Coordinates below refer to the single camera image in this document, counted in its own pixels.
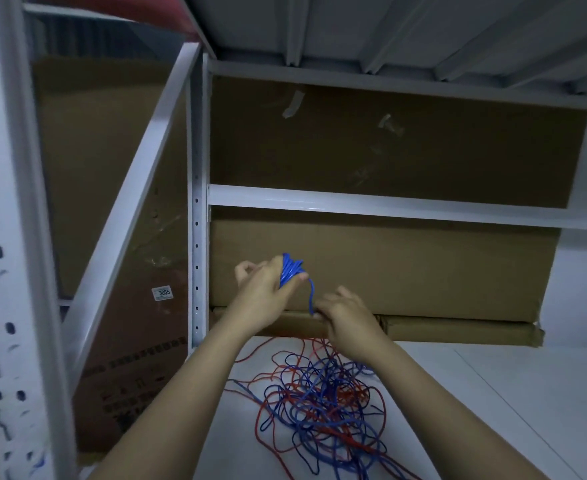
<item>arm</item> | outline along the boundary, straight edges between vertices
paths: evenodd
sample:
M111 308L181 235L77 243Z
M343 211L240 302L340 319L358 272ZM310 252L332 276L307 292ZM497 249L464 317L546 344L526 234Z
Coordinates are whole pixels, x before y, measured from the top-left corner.
M282 256L236 267L238 295L225 315L90 480L183 480L195 473L202 445L244 344L282 313L305 273L278 289Z
M333 346L375 371L443 480L548 480L392 342L360 297L340 287L317 306Z

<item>label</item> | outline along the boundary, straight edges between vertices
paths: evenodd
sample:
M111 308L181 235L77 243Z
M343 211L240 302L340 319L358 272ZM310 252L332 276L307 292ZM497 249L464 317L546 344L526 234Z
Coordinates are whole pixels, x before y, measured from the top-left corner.
M156 301L173 298L173 293L171 293L171 286L169 285L152 288L151 292L153 293L153 298Z

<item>white table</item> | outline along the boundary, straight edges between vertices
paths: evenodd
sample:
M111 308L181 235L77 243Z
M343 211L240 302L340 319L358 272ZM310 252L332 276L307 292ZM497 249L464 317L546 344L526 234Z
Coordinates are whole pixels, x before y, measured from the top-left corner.
M239 357L265 340L251 339ZM272 371L271 355L283 349L298 352L300 343L299 339L275 339L248 361L235 364L231 377L246 380L258 372ZM587 479L587 351L411 342L401 345L551 480ZM377 379L367 381L374 384ZM401 412L384 387L376 385L387 404L387 428L382 439L389 453L424 480L438 479ZM256 404L237 394L223 395L198 464L198 480L287 478L276 457L254 437L257 411ZM278 444L290 445L287 428L276 428L276 433ZM283 458L294 478L312 477L295 452ZM391 478L381 467L369 473L373 479ZM314 478L335 476L328 465L321 465L320 475Z

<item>person's right hand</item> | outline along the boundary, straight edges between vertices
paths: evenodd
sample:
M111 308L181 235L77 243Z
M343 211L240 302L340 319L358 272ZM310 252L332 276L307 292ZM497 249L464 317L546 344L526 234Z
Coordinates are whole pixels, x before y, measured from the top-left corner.
M391 341L362 299L344 286L324 295L316 307L329 321L331 345L351 360L371 366L374 352Z

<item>bundled blue wire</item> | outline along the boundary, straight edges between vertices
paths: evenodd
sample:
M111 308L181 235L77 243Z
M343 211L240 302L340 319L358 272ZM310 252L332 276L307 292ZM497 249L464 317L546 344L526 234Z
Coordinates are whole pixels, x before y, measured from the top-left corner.
M280 286L304 272L302 261L293 261L289 254L283 254ZM314 287L309 281L309 313L313 314ZM380 463L397 479L407 480L405 473L418 479L387 454L387 447L371 423L374 417L386 418L384 410L370 404L371 392L380 396L383 405L384 399L380 391L364 384L358 376L373 375L373 372L361 363L343 363L335 351L329 352L330 346L323 340L314 342L322 344L326 357L320 358L314 349L318 358L314 362L302 354L289 352L284 364L280 364L271 377L263 372L248 382L230 379L243 390L244 396L267 411L268 416L259 425L259 431L264 433L274 428L276 422L289 428L293 448L313 475L320 473L320 464L324 463L331 466L338 480L340 472L357 474L360 479L367 480L369 469ZM249 388L259 378L275 382L266 387L262 399ZM275 445L272 451L279 454ZM292 477L286 466L285 470Z

